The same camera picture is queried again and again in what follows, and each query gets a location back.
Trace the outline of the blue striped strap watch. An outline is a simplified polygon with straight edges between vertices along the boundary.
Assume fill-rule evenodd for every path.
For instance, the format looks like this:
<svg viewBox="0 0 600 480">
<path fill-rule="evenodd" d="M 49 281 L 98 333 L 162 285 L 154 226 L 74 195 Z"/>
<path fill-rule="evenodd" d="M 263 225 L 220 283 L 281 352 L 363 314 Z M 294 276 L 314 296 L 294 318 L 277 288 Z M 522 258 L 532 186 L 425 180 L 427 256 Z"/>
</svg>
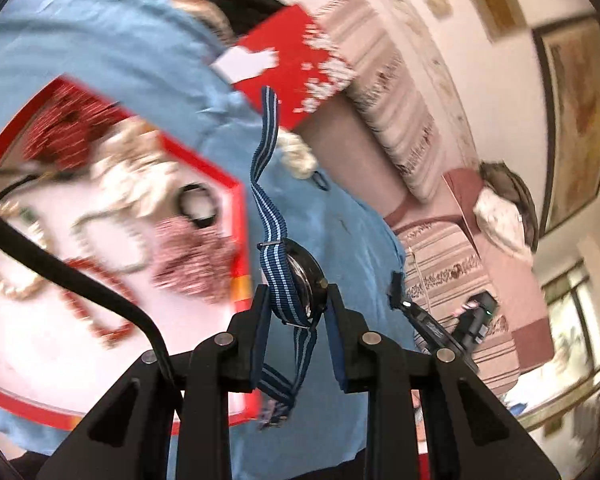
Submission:
<svg viewBox="0 0 600 480">
<path fill-rule="evenodd" d="M 253 153 L 250 186 L 263 226 L 264 239 L 258 244 L 260 267 L 268 285 L 271 311 L 294 335 L 294 378 L 287 379 L 265 364 L 259 388 L 269 398 L 261 416 L 261 427 L 286 422 L 306 380 L 317 343 L 317 324 L 326 310 L 326 278 L 315 258 L 288 237 L 287 223 L 259 183 L 276 148 L 278 138 L 278 97 L 265 86 L 261 90 L 262 134 Z"/>
</svg>

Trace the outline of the white polka dot scrunchie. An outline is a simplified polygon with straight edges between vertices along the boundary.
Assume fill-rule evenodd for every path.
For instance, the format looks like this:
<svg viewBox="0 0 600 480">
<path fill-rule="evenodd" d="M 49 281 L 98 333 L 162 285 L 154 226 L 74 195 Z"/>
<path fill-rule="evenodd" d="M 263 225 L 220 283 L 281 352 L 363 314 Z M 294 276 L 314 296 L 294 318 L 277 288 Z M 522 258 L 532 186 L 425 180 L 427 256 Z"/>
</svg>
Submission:
<svg viewBox="0 0 600 480">
<path fill-rule="evenodd" d="M 140 116 L 131 116 L 110 127 L 96 146 L 90 178 L 105 209 L 148 218 L 172 194 L 178 163 L 166 154 L 160 131 Z"/>
</svg>

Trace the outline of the red polka dot scrunchie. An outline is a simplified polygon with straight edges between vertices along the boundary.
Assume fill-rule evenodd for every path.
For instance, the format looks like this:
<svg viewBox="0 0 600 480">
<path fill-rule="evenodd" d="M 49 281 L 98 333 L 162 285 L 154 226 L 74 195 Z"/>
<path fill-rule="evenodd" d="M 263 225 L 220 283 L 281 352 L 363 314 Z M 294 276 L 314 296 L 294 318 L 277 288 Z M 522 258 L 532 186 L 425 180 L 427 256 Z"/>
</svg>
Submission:
<svg viewBox="0 0 600 480">
<path fill-rule="evenodd" d="M 92 144 L 124 118 L 117 103 L 63 82 L 27 130 L 23 159 L 60 170 L 82 168 L 90 160 Z"/>
</svg>

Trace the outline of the striped sofa cushion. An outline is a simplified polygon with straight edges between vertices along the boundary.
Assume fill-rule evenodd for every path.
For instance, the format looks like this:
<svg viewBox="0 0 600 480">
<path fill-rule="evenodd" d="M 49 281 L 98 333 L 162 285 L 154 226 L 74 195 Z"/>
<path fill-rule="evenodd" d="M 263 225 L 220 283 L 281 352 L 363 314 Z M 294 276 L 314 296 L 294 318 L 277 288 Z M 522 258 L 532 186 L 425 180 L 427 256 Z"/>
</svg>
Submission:
<svg viewBox="0 0 600 480">
<path fill-rule="evenodd" d="M 408 226 L 398 234 L 406 252 L 405 289 L 449 332 L 456 314 L 470 296 L 483 290 L 498 293 L 465 232 L 453 222 L 437 221 Z M 516 344 L 508 319 L 499 310 L 486 339 L 472 354 L 479 377 L 496 396 L 512 390 L 520 375 Z"/>
</svg>

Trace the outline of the red tray box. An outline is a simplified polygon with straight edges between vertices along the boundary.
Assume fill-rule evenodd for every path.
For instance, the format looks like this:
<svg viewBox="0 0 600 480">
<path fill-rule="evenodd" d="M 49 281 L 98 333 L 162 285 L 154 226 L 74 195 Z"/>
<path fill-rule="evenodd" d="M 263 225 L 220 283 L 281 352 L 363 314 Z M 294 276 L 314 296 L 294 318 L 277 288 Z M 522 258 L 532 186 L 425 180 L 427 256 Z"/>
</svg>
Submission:
<svg viewBox="0 0 600 480">
<path fill-rule="evenodd" d="M 72 82 L 80 88 L 77 82 L 65 76 L 58 76 L 46 84 L 15 114 L 0 133 L 0 160 L 6 154 L 6 148 L 14 144 L 20 134 L 24 133 L 24 129 L 29 127 L 35 116 L 40 114 L 52 93 L 63 82 Z M 103 99 L 102 96 L 87 88 L 81 89 Z M 236 237 L 238 244 L 238 254 L 230 268 L 230 312 L 245 311 L 249 308 L 252 288 L 249 276 L 248 219 L 244 186 L 238 179 L 213 165 L 212 162 L 203 159 L 167 134 L 161 133 L 161 137 L 162 145 L 169 154 L 190 168 L 201 172 L 213 184 L 219 185 L 228 196 L 230 234 Z M 135 299 L 129 295 L 120 295 L 115 289 L 96 284 L 85 274 L 74 270 L 68 264 L 52 256 L 50 252 L 35 246 L 30 240 L 26 240 L 2 218 L 0 218 L 0 249 L 30 270 L 41 274 L 42 278 L 48 278 L 65 292 L 71 292 L 76 296 L 91 300 L 115 314 L 122 315 L 122 318 L 145 334 L 152 348 L 156 350 L 166 348 L 166 344 L 159 335 L 158 327 L 146 313 L 140 310 L 140 307 L 137 307 Z M 46 404 L 27 400 L 2 387 L 0 387 L 0 408 L 36 424 L 59 430 L 73 430 L 83 418 L 81 414 L 75 412 L 63 411 L 60 408 L 51 408 Z"/>
</svg>

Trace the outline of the cream lace scrunchie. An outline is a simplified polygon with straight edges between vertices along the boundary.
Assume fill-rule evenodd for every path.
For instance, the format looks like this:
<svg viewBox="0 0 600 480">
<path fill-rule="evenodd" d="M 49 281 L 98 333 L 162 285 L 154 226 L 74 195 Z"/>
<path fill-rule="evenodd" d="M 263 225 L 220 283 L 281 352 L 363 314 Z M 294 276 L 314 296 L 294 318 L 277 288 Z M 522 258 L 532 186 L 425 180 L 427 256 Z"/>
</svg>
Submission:
<svg viewBox="0 0 600 480">
<path fill-rule="evenodd" d="M 318 162 L 309 145 L 297 133 L 279 128 L 276 146 L 282 151 L 282 161 L 291 175 L 308 180 L 318 168 Z"/>
</svg>

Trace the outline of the striped floral bolster pillow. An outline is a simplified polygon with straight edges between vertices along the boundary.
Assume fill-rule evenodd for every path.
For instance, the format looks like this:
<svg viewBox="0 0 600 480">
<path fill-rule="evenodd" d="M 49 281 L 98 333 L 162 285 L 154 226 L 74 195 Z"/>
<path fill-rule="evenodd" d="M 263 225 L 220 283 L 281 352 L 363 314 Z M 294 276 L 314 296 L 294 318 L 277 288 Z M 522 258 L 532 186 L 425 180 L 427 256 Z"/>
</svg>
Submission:
<svg viewBox="0 0 600 480">
<path fill-rule="evenodd" d="M 450 73 L 414 8 L 332 0 L 315 11 L 355 77 L 303 127 L 321 166 L 382 214 L 437 205 L 443 175 L 477 160 Z"/>
</svg>

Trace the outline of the framed picture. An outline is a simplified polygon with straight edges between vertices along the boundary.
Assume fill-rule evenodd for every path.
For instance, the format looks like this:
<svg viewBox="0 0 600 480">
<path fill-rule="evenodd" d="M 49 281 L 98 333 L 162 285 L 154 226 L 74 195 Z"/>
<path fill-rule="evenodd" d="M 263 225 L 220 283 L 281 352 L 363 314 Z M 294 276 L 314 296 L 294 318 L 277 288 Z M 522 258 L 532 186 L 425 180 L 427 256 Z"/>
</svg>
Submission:
<svg viewBox="0 0 600 480">
<path fill-rule="evenodd" d="M 600 17 L 580 14 L 532 30 L 542 75 L 547 173 L 540 235 L 600 192 Z"/>
</svg>

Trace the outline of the red floral box lid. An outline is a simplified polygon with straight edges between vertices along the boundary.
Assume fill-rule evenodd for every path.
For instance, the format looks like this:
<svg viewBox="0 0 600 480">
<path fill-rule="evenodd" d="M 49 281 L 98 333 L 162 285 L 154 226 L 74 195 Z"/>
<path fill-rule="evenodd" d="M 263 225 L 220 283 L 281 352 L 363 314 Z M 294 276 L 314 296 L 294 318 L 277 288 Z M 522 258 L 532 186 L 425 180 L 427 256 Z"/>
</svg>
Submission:
<svg viewBox="0 0 600 480">
<path fill-rule="evenodd" d="M 281 127 L 291 131 L 332 96 L 355 70 L 303 6 L 285 6 L 228 48 L 212 70 L 262 110 L 261 90 L 278 96 Z"/>
</svg>

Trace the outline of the blue towel blanket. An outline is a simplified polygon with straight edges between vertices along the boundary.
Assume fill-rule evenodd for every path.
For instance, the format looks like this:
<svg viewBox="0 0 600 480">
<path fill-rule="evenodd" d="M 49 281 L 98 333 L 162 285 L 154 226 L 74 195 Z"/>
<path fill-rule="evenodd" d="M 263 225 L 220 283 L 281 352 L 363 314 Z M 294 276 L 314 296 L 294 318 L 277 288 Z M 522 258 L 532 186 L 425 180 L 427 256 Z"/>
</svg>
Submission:
<svg viewBox="0 0 600 480">
<path fill-rule="evenodd" d="M 240 180 L 247 180 L 261 117 L 212 72 L 222 44 L 168 0 L 9 0 L 0 13 L 0 131 L 27 100 L 66 74 L 129 107 Z M 320 190 L 279 159 L 260 180 L 293 240 L 321 265 L 344 304 L 405 349 L 413 327 L 387 290 L 404 250 L 381 216 L 338 185 Z M 340 390 L 318 338 L 289 418 L 230 432 L 237 479 L 358 479 L 367 398 Z"/>
</svg>

